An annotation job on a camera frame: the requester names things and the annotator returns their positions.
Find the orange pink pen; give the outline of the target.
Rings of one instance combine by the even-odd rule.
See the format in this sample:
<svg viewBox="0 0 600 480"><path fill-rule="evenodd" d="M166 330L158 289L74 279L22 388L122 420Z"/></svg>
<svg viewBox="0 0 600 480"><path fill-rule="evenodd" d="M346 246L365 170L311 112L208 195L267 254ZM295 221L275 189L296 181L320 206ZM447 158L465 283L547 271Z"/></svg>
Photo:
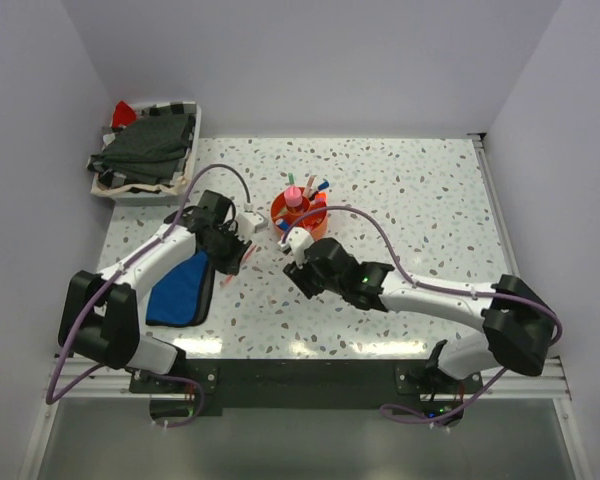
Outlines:
<svg viewBox="0 0 600 480"><path fill-rule="evenodd" d="M245 253L245 255L240 260L236 272L232 273L232 274L227 274L226 277L220 282L220 287L221 288L226 288L231 283L231 281L235 278L235 276L246 265L246 263L248 262L248 260L250 259L250 257L253 255L253 253L256 251L256 249L257 249L257 245L256 244L253 244L248 249L248 251Z"/></svg>

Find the blue capped white marker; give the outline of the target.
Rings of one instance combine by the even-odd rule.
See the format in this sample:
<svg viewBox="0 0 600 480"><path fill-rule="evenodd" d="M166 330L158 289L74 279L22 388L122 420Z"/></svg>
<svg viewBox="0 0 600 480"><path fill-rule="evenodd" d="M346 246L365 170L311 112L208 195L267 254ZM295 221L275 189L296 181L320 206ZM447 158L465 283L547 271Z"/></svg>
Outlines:
<svg viewBox="0 0 600 480"><path fill-rule="evenodd" d="M330 187L330 183L328 181L323 181L321 184L319 184L316 189L314 190L313 194L316 195L319 192L322 192L324 190L326 190L327 188Z"/></svg>

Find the peach capped white marker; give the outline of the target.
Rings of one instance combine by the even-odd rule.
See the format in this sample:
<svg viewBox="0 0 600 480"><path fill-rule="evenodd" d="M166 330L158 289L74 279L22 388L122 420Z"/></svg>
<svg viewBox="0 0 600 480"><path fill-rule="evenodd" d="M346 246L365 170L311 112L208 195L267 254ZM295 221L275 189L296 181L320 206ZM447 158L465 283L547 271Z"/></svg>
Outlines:
<svg viewBox="0 0 600 480"><path fill-rule="evenodd" d="M304 192L303 192L303 195L304 195L306 198L309 198L309 196L310 196L310 193L312 192L312 187L313 187L313 184L314 184L314 182L315 182L315 179L316 179L316 175L311 175L311 176L308 178L308 181L307 181L307 183L306 183L306 186L305 186L305 188L304 188Z"/></svg>

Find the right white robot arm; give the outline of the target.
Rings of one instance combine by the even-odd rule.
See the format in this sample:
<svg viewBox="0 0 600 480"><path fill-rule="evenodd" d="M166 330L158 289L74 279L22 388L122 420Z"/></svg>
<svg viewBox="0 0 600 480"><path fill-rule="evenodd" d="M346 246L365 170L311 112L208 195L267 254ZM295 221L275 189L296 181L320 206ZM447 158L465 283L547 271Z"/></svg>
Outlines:
<svg viewBox="0 0 600 480"><path fill-rule="evenodd" d="M473 329L466 337L439 341L430 354L425 379L439 393L496 367L538 377L561 334L555 312L513 275L462 284L359 262L333 238L286 240L282 246L293 255L284 273L307 298L329 291L359 310L418 313Z"/></svg>

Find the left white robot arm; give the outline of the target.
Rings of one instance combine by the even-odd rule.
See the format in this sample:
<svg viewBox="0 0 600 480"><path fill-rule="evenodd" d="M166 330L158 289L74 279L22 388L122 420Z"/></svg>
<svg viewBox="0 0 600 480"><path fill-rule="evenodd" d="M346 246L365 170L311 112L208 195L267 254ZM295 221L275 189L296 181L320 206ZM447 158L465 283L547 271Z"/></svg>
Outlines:
<svg viewBox="0 0 600 480"><path fill-rule="evenodd" d="M251 204L234 218L233 202L206 190L198 203L174 211L140 247L96 273L75 274L67 291L58 333L60 360L71 353L112 369L152 372L165 392L187 380L183 351L141 333L139 302L171 270L197 253L225 275L239 272L258 225L264 221Z"/></svg>

